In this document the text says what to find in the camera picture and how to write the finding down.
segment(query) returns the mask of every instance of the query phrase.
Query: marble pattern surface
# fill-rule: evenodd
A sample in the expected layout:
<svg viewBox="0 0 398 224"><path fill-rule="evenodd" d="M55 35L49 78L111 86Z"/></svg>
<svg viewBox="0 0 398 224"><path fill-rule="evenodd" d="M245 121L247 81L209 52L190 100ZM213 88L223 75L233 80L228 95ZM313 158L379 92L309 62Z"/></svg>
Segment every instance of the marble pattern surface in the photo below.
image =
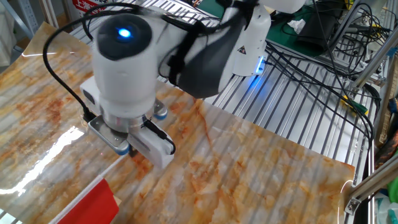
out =
<svg viewBox="0 0 398 224"><path fill-rule="evenodd" d="M43 24L0 75L0 208L48 223L118 156L88 131L80 105L49 75ZM49 59L74 90L92 76L90 48L68 34ZM158 122L177 146L158 170L140 154L105 179L122 200L114 223L342 223L354 167L159 82Z"/></svg>

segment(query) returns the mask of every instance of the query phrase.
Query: metal rack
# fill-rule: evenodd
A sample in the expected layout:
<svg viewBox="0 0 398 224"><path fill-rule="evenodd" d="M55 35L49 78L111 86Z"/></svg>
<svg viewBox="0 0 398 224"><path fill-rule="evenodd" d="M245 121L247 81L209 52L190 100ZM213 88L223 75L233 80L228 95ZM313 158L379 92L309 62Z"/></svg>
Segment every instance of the metal rack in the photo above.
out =
<svg viewBox="0 0 398 224"><path fill-rule="evenodd" d="M122 2L135 3L135 0ZM175 15L184 16L183 19L187 22L193 22L192 18L200 19L208 16L205 12L196 11L183 2L173 0L147 0L141 5L145 7L158 6ZM96 32L102 20L93 21L90 31ZM207 25L213 26L214 24L216 23L209 21ZM71 34L91 45L81 27ZM276 60L280 60L276 54L272 54ZM317 64L296 58L289 58L289 60L324 84L340 87L337 77ZM366 163L368 140L335 113L341 114L345 119L362 128L364 124L327 90L308 84L306 87L317 96L317 99L314 99L297 82L282 72L283 69L276 66L270 57L267 61L268 64L261 75L251 77L234 75L228 86L219 95L206 98L205 101L313 151L355 166L353 184L359 184L362 181ZM298 79L306 80L298 74L295 75ZM360 90L355 100L369 109L369 118L373 121L376 109L373 99L368 96L370 93ZM334 111L325 108L320 101L326 103ZM374 151L371 148L369 160L373 160L373 157ZM352 221L353 217L347 215L346 223L352 223Z"/></svg>

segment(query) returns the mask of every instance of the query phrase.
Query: blue indicator light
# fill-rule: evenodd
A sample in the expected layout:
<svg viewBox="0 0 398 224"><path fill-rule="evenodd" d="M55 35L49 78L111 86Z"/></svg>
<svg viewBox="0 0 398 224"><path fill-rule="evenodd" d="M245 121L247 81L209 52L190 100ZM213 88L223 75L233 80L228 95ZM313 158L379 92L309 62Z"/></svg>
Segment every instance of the blue indicator light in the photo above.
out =
<svg viewBox="0 0 398 224"><path fill-rule="evenodd" d="M128 31L126 29L119 29L119 35L124 37L124 38L131 37L130 31Z"/></svg>
<svg viewBox="0 0 398 224"><path fill-rule="evenodd" d="M264 56L262 56L260 58L259 63L257 64L257 68L256 68L256 73L262 73L262 68L261 68L261 64L262 64L262 60L264 59Z"/></svg>

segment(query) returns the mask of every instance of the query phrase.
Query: green mat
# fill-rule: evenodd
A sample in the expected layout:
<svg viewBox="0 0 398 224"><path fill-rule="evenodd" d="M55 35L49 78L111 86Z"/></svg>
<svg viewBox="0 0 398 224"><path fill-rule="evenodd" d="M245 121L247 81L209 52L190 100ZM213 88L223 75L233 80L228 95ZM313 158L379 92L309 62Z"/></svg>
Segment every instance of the green mat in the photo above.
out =
<svg viewBox="0 0 398 224"><path fill-rule="evenodd" d="M312 14L313 14L313 11L311 9L309 9L308 7L303 7L301 11L296 12L294 14L295 17L293 18L293 20L299 21L299 20L303 19L305 22L307 22L311 18ZM269 29L268 35L267 35L267 39L272 40L280 45L288 47L297 52L300 52L301 54L305 54L307 56L316 57L323 53L320 50L315 50L315 49L308 48L307 46L296 44L295 41L297 40L297 36L294 36L294 35L297 35L297 34L294 32L293 28L291 28L289 25L285 25L284 30L286 33L293 34L293 35L288 35L288 34L283 33L282 26L288 21L289 20L280 22L279 24L277 24L275 26L271 26L271 28Z"/></svg>
<svg viewBox="0 0 398 224"><path fill-rule="evenodd" d="M199 4L198 8L219 18L222 18L224 14L224 8L220 6L215 0L203 0ZM311 9L304 6L302 10L294 14L295 18L293 20L299 21L301 19L304 19L304 21L307 22L311 17L312 13L313 11ZM275 43L278 43L280 45L283 45L285 47L288 47L292 50L295 50L297 52L300 52L301 54L305 54L310 57L316 57L323 53L322 51L313 50L308 48L307 46L296 44L295 41L297 39L297 36L288 35L288 34L296 34L293 28L291 28L289 25L284 26L284 30L288 34L283 33L281 28L288 21L289 20L283 21L275 26L272 26L269 29L267 39L272 40Z"/></svg>

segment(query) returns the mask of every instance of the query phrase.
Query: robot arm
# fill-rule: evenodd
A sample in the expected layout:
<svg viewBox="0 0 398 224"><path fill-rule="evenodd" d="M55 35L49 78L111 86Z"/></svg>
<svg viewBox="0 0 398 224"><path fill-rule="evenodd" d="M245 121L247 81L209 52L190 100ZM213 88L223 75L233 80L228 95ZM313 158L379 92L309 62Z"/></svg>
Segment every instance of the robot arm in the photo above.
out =
<svg viewBox="0 0 398 224"><path fill-rule="evenodd" d="M233 70L254 72L262 62L269 15L256 6L246 27L247 15L229 7L221 24L232 18L228 27L209 35L201 32L201 22L185 30L153 15L121 14L104 21L94 39L94 77L80 87L98 115L90 128L118 154L133 146L155 166L166 167L175 145L146 116L167 113L155 98L158 73L195 98L206 98L226 86ZM239 51L243 45L245 54ZM244 65L236 63L242 56Z"/></svg>

